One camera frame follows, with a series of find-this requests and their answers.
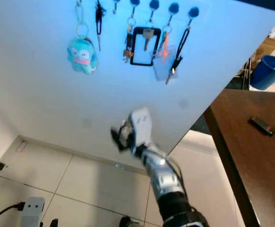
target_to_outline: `blue trash bin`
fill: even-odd
[[[265,55],[250,77],[250,85],[265,90],[275,82],[275,56]]]

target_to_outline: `small figurine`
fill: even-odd
[[[130,50],[124,50],[123,57],[125,57],[123,60],[125,63],[129,61],[130,58],[133,57],[133,53]]]
[[[89,39],[74,39],[68,46],[68,60],[75,71],[91,74],[98,65],[94,46]]]

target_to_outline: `blue plush keychain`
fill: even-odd
[[[84,22],[84,11],[81,0],[76,3],[75,13],[77,16],[77,24],[75,26],[74,34],[76,38],[70,41],[68,46],[68,60],[71,62],[75,71],[82,71],[86,74],[91,74],[96,70],[98,59],[96,57],[93,43],[87,38],[88,25]],[[79,26],[85,26],[87,31],[85,35],[78,34]]]

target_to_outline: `black badge holder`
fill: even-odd
[[[136,27],[134,28],[133,30],[133,44],[132,44],[132,53],[133,53],[133,57],[130,59],[130,64],[131,65],[140,65],[140,66],[152,66],[153,65],[153,60],[152,58],[150,57],[150,63],[141,63],[141,62],[135,62],[134,61],[134,52],[135,52],[135,44],[136,44],[136,36],[137,35],[142,35],[143,34],[143,31],[144,29],[154,29],[154,36],[152,39],[155,39],[156,38],[156,41],[155,41],[155,45],[154,45],[154,48],[152,50],[150,50],[150,52],[156,52],[157,50],[157,47],[158,47],[158,44],[159,44],[159,40],[160,40],[160,34],[161,34],[161,30],[159,28],[153,28],[153,27]]]

